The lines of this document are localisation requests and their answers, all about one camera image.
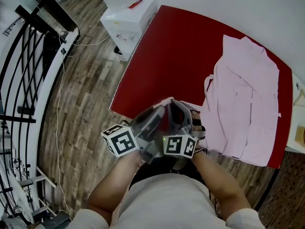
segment red tabletop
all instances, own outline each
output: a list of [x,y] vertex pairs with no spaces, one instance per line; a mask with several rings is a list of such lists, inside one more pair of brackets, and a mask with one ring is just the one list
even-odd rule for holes
[[[111,110],[134,118],[147,107],[171,96],[202,105],[203,83],[213,74],[214,66],[222,56],[224,34],[238,39],[245,36],[205,16],[161,6],[129,63]],[[280,71],[278,103],[282,117],[278,118],[268,163],[270,167],[279,168],[290,129],[292,72],[272,52],[266,51]]]

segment wooden floor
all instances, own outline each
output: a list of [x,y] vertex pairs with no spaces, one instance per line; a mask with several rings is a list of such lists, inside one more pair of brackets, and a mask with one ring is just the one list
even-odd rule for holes
[[[108,36],[100,22],[100,17],[106,10],[102,0],[64,0],[62,6],[77,21],[81,29],[80,44],[96,44]],[[109,110],[112,97],[127,67],[126,63],[121,63],[114,57],[114,47],[115,44],[111,39],[99,46],[75,47],[71,53],[71,56],[75,56],[69,58],[65,64],[58,110],[59,165],[61,168],[60,183],[72,217],[85,206],[90,192],[115,163],[115,158],[106,149],[100,132],[120,120],[126,119]],[[42,170],[55,182],[58,182],[59,179],[56,148],[56,108],[59,84],[60,80],[53,92],[45,118],[39,159]],[[266,190],[275,170],[248,165],[214,153],[210,155],[237,179],[254,208]],[[290,160],[290,156],[286,154],[284,163],[287,163],[288,160]],[[285,174],[285,171],[286,169],[281,168],[279,175]],[[281,182],[282,186],[290,189],[288,181]],[[269,202],[272,194],[277,189],[285,189],[277,187],[278,184],[279,182],[274,184],[271,195],[259,211],[264,224],[269,228],[281,228],[281,222],[280,224],[278,222],[283,217],[278,215],[279,210],[275,213],[277,214],[275,221],[266,217],[270,215],[271,211],[268,209],[269,204],[278,205],[276,203],[276,200],[279,200],[278,195],[272,202]],[[293,194],[294,190],[293,187],[289,194]],[[286,202],[288,200],[285,196],[281,195],[280,198]],[[55,190],[49,200],[55,208],[66,210],[59,188]],[[302,206],[298,205],[298,213],[304,212]],[[298,225],[305,225],[305,219],[300,218],[299,220],[301,222],[298,222]]]

